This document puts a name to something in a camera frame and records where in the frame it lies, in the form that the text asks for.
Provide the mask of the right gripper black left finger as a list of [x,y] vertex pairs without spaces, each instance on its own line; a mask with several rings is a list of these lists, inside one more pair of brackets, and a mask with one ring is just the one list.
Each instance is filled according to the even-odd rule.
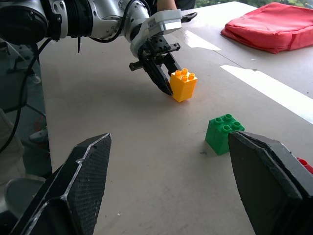
[[43,183],[12,235],[91,235],[105,191],[111,136],[77,144]]

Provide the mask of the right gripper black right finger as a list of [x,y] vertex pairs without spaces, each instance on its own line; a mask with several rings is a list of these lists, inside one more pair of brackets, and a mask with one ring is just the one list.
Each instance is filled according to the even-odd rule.
[[237,189],[257,235],[313,233],[313,175],[279,141],[228,135]]

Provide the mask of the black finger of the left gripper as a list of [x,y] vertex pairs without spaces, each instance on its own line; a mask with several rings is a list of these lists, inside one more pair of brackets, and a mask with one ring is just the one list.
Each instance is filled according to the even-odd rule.
[[143,62],[143,68],[153,81],[153,83],[165,94],[173,95],[169,81],[163,72],[162,68],[158,66],[152,59],[146,59]]
[[163,64],[166,66],[169,76],[171,76],[172,73],[181,70],[180,65],[171,53],[167,53],[165,56],[163,56]]

